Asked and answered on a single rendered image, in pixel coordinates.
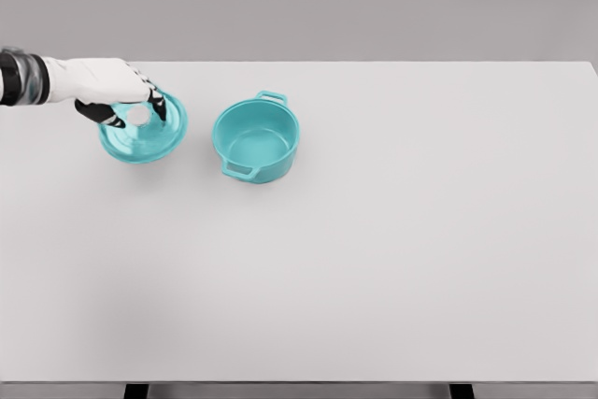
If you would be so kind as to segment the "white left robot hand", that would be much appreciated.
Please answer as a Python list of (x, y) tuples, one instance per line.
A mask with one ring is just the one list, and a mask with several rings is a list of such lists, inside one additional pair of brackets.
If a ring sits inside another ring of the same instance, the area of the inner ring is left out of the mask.
[(68, 80), (73, 83), (75, 109), (83, 117), (113, 128), (125, 121), (114, 104), (150, 103), (162, 121), (167, 108), (163, 93), (135, 67), (119, 58), (77, 58), (67, 62)]

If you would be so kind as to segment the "teal pot lid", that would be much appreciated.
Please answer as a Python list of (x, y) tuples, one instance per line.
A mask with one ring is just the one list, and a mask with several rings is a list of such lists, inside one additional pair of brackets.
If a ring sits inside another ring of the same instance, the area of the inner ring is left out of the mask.
[(188, 126), (187, 111), (176, 97), (163, 96), (165, 121), (150, 102), (112, 105), (125, 127), (98, 125), (100, 143), (109, 155), (129, 164), (145, 164), (163, 158), (181, 143)]

